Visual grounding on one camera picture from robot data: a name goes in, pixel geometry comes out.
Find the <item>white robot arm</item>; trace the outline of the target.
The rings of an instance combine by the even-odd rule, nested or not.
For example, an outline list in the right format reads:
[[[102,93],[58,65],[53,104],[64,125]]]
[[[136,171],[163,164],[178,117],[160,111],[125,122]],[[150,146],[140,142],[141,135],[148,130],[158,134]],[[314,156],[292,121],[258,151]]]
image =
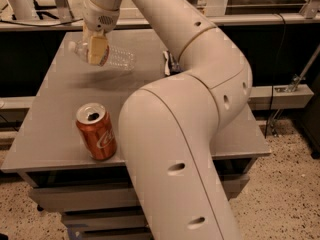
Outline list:
[[[250,65],[186,0],[132,0],[182,67],[135,91],[120,146],[155,240],[242,240],[213,165],[211,140],[247,104]],[[115,28],[122,0],[84,0],[85,36]]]

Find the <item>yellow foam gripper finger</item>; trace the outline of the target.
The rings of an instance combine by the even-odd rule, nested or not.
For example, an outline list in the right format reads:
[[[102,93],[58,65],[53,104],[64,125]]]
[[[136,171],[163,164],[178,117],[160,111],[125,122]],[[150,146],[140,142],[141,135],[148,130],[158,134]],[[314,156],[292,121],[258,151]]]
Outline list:
[[[87,53],[89,56],[92,55],[93,51],[93,37],[95,32],[90,30],[86,24],[83,24],[83,44],[87,48]]]
[[[89,38],[88,62],[103,66],[109,56],[109,42],[103,33],[93,33]]]

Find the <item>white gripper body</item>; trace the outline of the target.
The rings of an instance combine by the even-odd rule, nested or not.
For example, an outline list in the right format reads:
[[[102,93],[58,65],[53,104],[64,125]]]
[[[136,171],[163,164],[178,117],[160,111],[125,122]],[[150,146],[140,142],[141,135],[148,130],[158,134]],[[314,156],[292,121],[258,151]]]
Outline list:
[[[112,31],[120,15],[120,5],[115,0],[84,0],[83,19],[90,31]]]

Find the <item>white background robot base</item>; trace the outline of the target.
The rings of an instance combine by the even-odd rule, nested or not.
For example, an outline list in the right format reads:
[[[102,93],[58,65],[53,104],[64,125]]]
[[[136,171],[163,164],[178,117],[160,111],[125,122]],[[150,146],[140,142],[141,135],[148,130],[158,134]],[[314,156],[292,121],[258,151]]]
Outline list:
[[[34,8],[33,0],[7,0],[17,20],[33,21],[39,16]]]

